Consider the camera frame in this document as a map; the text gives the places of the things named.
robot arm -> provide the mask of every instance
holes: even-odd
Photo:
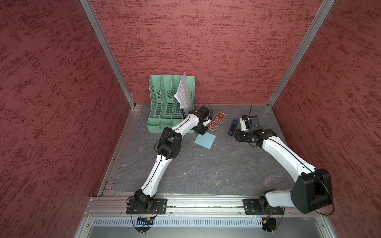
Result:
[[[158,154],[155,164],[143,186],[135,192],[134,198],[139,206],[146,212],[152,208],[157,187],[169,163],[177,157],[181,149],[181,140],[189,130],[204,135],[208,130],[206,127],[211,121],[209,109],[202,106],[199,110],[190,111],[187,118],[172,128],[164,128],[158,141]]]
[[[297,208],[306,214],[333,203],[331,176],[327,170],[316,169],[288,148],[272,130],[263,130],[257,116],[250,118],[250,115],[244,115],[240,122],[244,130],[236,130],[235,140],[256,143],[271,154],[295,181],[292,190],[265,192],[260,198],[263,211],[269,206],[284,206]]]

antenna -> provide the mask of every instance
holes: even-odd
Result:
[[[249,118],[250,118],[250,114],[251,114],[251,107],[252,107],[252,106],[250,106],[250,111],[249,111]]]

black mounting plate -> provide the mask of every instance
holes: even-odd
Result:
[[[235,141],[239,142],[249,142],[253,143],[256,142],[256,139],[258,138],[257,135],[249,135],[249,131],[241,131],[240,129],[235,130]]]
[[[283,215],[283,207],[275,207],[269,212],[260,211],[258,201],[259,199],[242,199],[246,215],[269,215],[271,212],[273,215]]]
[[[141,208],[138,204],[135,204],[135,199],[131,198],[128,202],[126,214],[131,214],[132,208],[134,209],[133,214],[165,214],[167,205],[167,199],[165,198],[154,198],[154,203],[150,212],[144,212],[144,209]]]
[[[197,126],[193,127],[192,130],[203,136],[208,130],[208,127],[204,126],[202,123],[199,123]]]

white robot arm segment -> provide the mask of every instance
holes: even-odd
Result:
[[[268,137],[263,141],[262,148],[271,154],[291,175],[294,182],[302,173],[315,171],[315,166],[307,163],[287,147],[278,136]]]
[[[203,135],[208,130],[206,125],[210,122],[209,109],[201,106],[199,110],[190,111],[189,116],[178,125],[172,128],[164,128],[158,141],[158,155],[156,156],[155,164],[146,182],[134,194],[137,203],[145,212],[149,212],[152,209],[159,182],[169,163],[179,154],[183,135],[191,129]]]

blue usb drive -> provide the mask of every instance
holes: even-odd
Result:
[[[234,135],[235,129],[237,128],[238,118],[234,118],[232,125],[230,126],[229,131],[227,132],[230,136]]]

